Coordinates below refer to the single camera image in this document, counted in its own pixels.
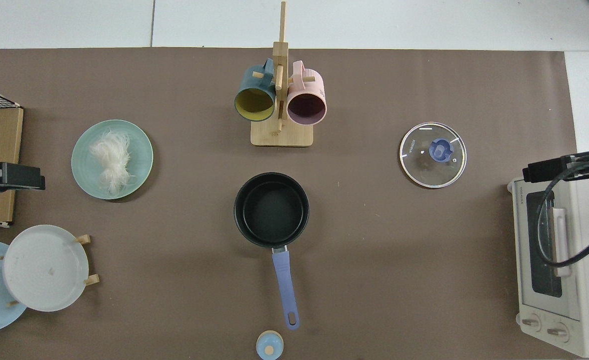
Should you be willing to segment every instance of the mug handle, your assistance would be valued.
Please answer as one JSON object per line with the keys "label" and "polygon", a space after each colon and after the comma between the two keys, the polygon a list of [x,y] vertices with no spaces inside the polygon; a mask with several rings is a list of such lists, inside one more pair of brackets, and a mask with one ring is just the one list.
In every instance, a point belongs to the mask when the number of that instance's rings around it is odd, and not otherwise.
{"label": "mug handle", "polygon": [[269,87],[272,78],[275,77],[275,62],[269,57],[263,64],[263,78],[261,79],[262,87]]}
{"label": "mug handle", "polygon": [[281,293],[281,307],[283,307],[283,316],[285,316],[285,326],[289,330],[297,330],[299,328],[299,312],[297,311],[293,278],[290,274],[290,253],[288,253],[288,250],[274,252],[272,253],[272,262],[274,263],[276,281],[279,284],[279,292]]}
{"label": "mug handle", "polygon": [[303,61],[299,60],[292,63],[292,82],[305,90],[306,84],[304,84],[304,70],[306,70],[306,68],[304,68]]}

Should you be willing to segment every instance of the blue handle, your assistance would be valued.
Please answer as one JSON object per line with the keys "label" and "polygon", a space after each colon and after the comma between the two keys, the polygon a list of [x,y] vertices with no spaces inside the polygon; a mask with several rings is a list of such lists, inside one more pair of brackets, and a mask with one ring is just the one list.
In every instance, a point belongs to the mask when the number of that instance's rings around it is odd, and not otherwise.
{"label": "blue handle", "polygon": [[285,326],[289,330],[297,330],[299,329],[299,312],[297,312],[293,279],[290,275],[290,253],[287,250],[275,252],[272,254],[272,262],[276,271],[276,281],[279,283]]}
{"label": "blue handle", "polygon": [[263,64],[263,78],[261,79],[261,86],[269,87],[272,82],[272,78],[275,77],[275,62],[271,57],[265,59]]}

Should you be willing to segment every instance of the black cable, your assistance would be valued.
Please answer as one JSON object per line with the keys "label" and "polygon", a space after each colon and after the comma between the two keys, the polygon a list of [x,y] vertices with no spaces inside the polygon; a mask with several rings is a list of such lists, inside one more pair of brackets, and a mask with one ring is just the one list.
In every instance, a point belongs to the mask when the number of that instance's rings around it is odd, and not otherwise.
{"label": "black cable", "polygon": [[589,254],[589,245],[588,245],[583,250],[581,250],[579,253],[577,253],[576,255],[572,256],[571,258],[569,258],[567,260],[564,260],[561,262],[554,262],[553,260],[549,259],[548,256],[546,256],[546,252],[544,251],[544,246],[541,242],[541,237],[539,236],[539,222],[541,221],[541,212],[542,212],[542,209],[544,208],[544,204],[546,203],[546,200],[548,200],[548,196],[550,196],[550,193],[553,192],[553,187],[555,187],[555,185],[557,185],[557,183],[559,183],[561,180],[564,180],[565,178],[575,174],[576,172],[581,171],[583,169],[587,169],[587,168],[589,168],[589,161],[587,161],[583,164],[578,164],[577,166],[574,166],[571,168],[567,168],[566,170],[562,171],[559,175],[557,175],[555,178],[553,178],[553,180],[550,182],[548,187],[546,187],[546,189],[543,191],[543,196],[542,196],[543,199],[541,200],[541,203],[539,203],[539,205],[537,205],[536,212],[535,212],[537,221],[536,221],[536,223],[530,224],[530,226],[535,227],[535,228],[531,229],[534,231],[530,231],[530,233],[536,235],[537,243],[539,244],[539,246],[537,246],[537,253],[538,253],[539,257],[541,258],[541,260],[551,267],[562,268],[562,267],[566,267],[571,264],[575,264],[576,262],[585,258]]}

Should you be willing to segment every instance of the blue mug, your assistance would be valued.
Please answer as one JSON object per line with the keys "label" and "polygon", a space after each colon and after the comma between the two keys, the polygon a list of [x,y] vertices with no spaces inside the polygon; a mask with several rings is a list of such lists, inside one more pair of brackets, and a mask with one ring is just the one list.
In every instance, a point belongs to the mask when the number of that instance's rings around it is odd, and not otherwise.
{"label": "blue mug", "polygon": [[245,71],[237,96],[234,98],[234,108],[240,116],[249,121],[264,121],[272,116],[277,96],[275,84],[272,82],[274,75],[275,65],[271,58],[265,60],[263,66],[258,64]]}

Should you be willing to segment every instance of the oven window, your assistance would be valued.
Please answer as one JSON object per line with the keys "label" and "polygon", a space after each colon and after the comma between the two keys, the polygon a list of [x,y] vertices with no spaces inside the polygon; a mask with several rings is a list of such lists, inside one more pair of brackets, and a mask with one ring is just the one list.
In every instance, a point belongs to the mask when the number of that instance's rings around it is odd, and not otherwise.
{"label": "oven window", "polygon": [[[529,193],[525,197],[527,205],[528,224],[537,222],[537,205],[544,198],[544,192],[539,191]],[[539,237],[543,244],[543,250],[548,258],[553,259],[553,243],[551,239],[550,221],[547,209],[555,205],[555,192],[552,192],[545,203],[541,212],[541,221],[539,222]],[[562,278],[555,276],[555,269],[546,265],[537,255],[537,234],[533,234],[532,229],[528,226],[528,237],[530,238],[530,274],[532,277],[532,289],[547,296],[562,297]]]}

